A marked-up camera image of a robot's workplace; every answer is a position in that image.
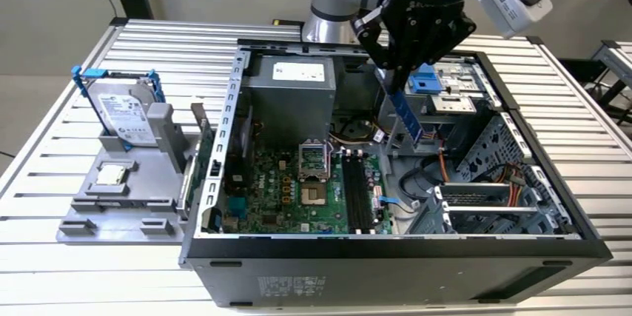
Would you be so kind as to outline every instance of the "hard drive label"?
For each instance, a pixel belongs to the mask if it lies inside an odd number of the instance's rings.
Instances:
[[[100,94],[99,101],[119,137],[129,144],[155,144],[156,137],[140,100],[129,95]]]

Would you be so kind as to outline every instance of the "slotted aluminum surface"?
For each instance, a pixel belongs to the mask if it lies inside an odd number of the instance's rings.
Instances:
[[[108,29],[84,67],[156,69],[176,109],[173,120],[195,131],[188,104],[193,96],[201,97],[208,117],[219,117],[236,38],[297,41],[299,28],[129,21]],[[615,259],[516,306],[265,309],[260,313],[632,315],[631,143],[604,121],[545,47],[525,38],[472,36],[457,48],[487,52]],[[69,84],[0,178],[0,305],[9,305],[0,314],[219,313],[196,274],[179,269],[179,246],[55,242],[59,219],[100,148],[99,132],[97,118]]]

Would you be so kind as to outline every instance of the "ram slot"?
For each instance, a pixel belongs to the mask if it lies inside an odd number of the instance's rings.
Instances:
[[[344,199],[347,201],[348,231],[369,233],[372,229],[371,201],[364,177],[363,158],[343,157]]]

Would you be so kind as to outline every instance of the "motherboard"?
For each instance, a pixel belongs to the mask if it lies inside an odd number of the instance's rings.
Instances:
[[[357,233],[355,215],[367,215],[371,232],[391,234],[387,206],[379,205],[383,177],[377,158],[355,155],[361,165],[361,179],[349,183],[344,174],[345,156],[327,152],[320,155],[315,148],[283,151],[260,149],[255,154],[252,185],[247,196],[231,196],[224,214],[223,228],[228,233]],[[328,167],[328,179],[304,178],[300,168],[316,170]],[[348,191],[360,191],[361,204],[349,206]]]

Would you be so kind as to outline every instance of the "power supply label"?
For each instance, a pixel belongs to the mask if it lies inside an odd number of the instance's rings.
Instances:
[[[257,277],[263,297],[320,296],[327,277]]]
[[[129,95],[100,94],[99,101],[116,134],[129,144],[156,144],[143,104]]]
[[[325,65],[276,62],[272,68],[272,79],[276,81],[325,81]]]

